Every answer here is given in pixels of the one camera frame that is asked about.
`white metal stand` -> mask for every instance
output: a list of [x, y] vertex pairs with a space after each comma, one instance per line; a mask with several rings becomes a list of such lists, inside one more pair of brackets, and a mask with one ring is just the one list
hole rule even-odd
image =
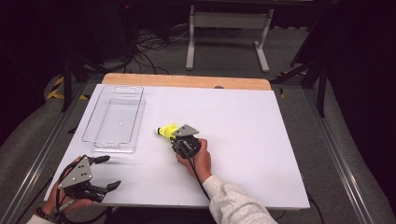
[[217, 28], [241, 28], [260, 29], [262, 36], [259, 41], [255, 41], [254, 46], [259, 57], [260, 66], [264, 73], [269, 72], [269, 66], [265, 59], [262, 47], [268, 28], [273, 17], [274, 10], [270, 9], [267, 14], [243, 14], [243, 13], [217, 13], [217, 12], [195, 12], [194, 6], [190, 9], [190, 42], [187, 52], [186, 69], [192, 70], [194, 65], [195, 27], [217, 27]]

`yellow shuttlecock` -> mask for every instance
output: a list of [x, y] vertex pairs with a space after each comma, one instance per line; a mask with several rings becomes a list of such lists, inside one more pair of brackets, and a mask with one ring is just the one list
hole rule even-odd
[[177, 124], [171, 123], [156, 130], [156, 134], [162, 135], [165, 138], [176, 138], [173, 133], [178, 129]]

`long sleeve shirt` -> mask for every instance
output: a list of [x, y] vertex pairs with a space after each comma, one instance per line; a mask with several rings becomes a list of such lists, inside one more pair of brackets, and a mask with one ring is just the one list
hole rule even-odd
[[[267, 209], [256, 200], [250, 198], [238, 185], [224, 183], [214, 175], [210, 176], [203, 185], [210, 198], [210, 213], [217, 223], [276, 223]], [[50, 223], [52, 222], [35, 215], [28, 221], [28, 224]]]

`transparent tray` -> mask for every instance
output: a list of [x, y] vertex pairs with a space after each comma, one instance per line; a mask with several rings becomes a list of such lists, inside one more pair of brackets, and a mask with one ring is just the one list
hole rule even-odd
[[143, 87], [104, 86], [82, 137], [93, 151], [134, 152], [145, 98]]

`yellow and black tape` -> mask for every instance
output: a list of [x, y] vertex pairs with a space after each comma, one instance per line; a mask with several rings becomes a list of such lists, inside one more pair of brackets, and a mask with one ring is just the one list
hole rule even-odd
[[[59, 100], [64, 99], [63, 94], [57, 93], [63, 82], [64, 82], [64, 76], [60, 75], [58, 77], [58, 79], [56, 80], [55, 84], [53, 85], [51, 91], [49, 92], [47, 99], [52, 99], [52, 98], [59, 99]], [[80, 100], [89, 100], [90, 98], [91, 98], [90, 95], [80, 95], [79, 96]]]

